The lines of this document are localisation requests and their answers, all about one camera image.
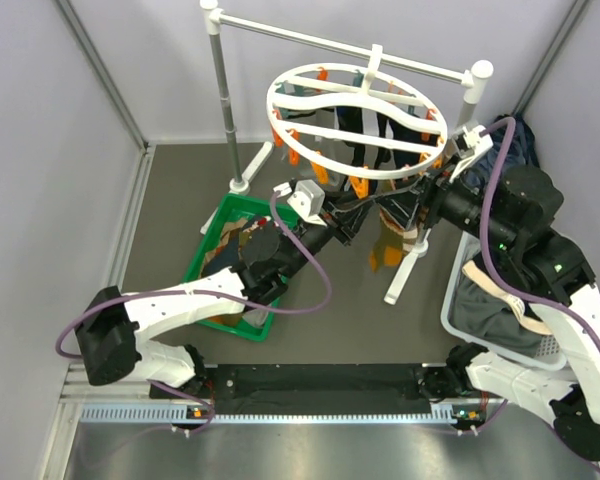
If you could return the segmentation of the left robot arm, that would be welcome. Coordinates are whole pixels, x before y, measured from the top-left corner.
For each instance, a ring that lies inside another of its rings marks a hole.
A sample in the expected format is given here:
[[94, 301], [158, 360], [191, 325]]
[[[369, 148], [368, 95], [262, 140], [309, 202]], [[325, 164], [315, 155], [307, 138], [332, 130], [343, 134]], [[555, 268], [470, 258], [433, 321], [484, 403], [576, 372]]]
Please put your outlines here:
[[276, 206], [271, 199], [266, 214], [250, 216], [193, 281], [135, 294], [116, 286], [101, 289], [68, 329], [77, 340], [89, 384], [134, 379], [196, 396], [207, 382], [202, 356], [191, 345], [162, 344], [158, 336], [212, 317], [242, 317], [253, 310], [276, 313], [277, 299], [306, 265], [318, 271], [325, 293], [332, 294], [316, 256], [330, 241], [346, 244], [358, 233], [370, 201], [327, 195], [314, 221], [299, 218], [293, 225]]

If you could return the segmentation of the olive green striped sock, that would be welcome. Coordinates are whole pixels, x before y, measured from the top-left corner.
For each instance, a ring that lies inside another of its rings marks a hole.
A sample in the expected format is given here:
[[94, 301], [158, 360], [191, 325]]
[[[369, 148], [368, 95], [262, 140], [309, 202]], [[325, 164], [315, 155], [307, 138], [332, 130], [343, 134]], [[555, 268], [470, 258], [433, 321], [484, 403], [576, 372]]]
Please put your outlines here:
[[397, 267], [415, 246], [418, 228], [404, 229], [384, 211], [379, 211], [380, 233], [369, 255], [373, 272], [381, 267]]

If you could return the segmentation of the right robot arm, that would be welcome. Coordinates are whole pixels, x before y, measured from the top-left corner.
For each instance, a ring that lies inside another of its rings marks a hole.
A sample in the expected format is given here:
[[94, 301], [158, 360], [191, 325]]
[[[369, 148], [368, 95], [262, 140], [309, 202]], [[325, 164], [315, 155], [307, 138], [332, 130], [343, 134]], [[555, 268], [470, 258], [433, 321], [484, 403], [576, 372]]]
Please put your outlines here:
[[398, 225], [444, 219], [479, 240], [477, 273], [548, 328], [574, 377], [484, 346], [449, 367], [449, 388], [499, 395], [549, 424], [575, 454], [600, 462], [600, 292], [582, 250], [551, 226], [562, 193], [530, 165], [492, 176], [481, 191], [452, 174], [445, 168], [399, 181], [376, 200]]

